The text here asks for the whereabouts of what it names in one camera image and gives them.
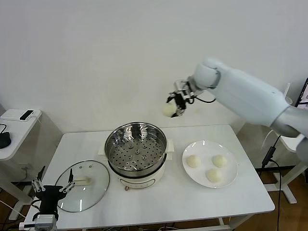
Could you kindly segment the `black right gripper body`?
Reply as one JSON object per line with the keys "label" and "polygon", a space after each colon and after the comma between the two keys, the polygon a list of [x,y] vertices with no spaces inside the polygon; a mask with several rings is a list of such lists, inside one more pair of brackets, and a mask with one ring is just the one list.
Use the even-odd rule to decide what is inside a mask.
{"label": "black right gripper body", "polygon": [[177,108],[179,110],[185,110],[187,108],[186,104],[190,103],[190,100],[185,99],[180,93],[176,93],[175,94],[175,103],[176,103]]}

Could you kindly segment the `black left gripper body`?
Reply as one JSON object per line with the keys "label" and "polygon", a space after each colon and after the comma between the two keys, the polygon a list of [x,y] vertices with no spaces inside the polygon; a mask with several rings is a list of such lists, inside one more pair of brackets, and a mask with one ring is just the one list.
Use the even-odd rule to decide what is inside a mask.
{"label": "black left gripper body", "polygon": [[46,185],[44,191],[36,192],[40,200],[39,212],[41,214],[56,214],[58,202],[66,197],[62,186]]}

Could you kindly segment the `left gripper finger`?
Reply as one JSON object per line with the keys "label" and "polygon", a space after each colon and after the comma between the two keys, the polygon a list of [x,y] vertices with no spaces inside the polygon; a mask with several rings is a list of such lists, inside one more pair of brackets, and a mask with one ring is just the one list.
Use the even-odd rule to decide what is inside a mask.
{"label": "left gripper finger", "polygon": [[36,193],[45,191],[45,187],[43,186],[41,179],[45,170],[45,166],[41,169],[41,171],[37,174],[36,178],[31,181],[32,187]]}
{"label": "left gripper finger", "polygon": [[73,170],[70,169],[70,173],[69,173],[69,179],[68,179],[68,184],[60,189],[60,192],[64,192],[64,193],[68,193],[69,191],[71,191],[74,186],[75,186],[75,182],[74,182],[74,175],[73,175]]}

